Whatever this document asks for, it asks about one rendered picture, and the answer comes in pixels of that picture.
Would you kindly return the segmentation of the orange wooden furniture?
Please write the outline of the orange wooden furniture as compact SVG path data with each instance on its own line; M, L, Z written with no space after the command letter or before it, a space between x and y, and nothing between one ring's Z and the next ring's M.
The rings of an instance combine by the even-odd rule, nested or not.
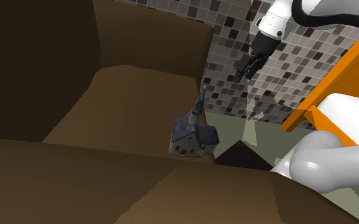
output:
M315 131L273 168L318 193L359 187L359 41L283 122L291 132L303 119Z

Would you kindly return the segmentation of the dark grey church figure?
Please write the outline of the dark grey church figure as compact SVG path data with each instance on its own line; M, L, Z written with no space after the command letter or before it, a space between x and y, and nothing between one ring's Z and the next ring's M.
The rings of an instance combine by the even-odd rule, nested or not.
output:
M169 144L171 155L192 158L212 155L220 143L216 127L199 123L206 89L207 86L204 85L188 113L175 119Z

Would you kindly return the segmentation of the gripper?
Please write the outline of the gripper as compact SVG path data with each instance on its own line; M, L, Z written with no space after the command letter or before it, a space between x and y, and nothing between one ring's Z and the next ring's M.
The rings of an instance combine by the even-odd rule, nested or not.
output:
M251 43L251 55L245 53L240 60L234 63L236 69L234 82L239 83L244 76L248 80L252 79L256 72L264 67L267 59L274 53L280 42L280 39L274 39L258 31Z

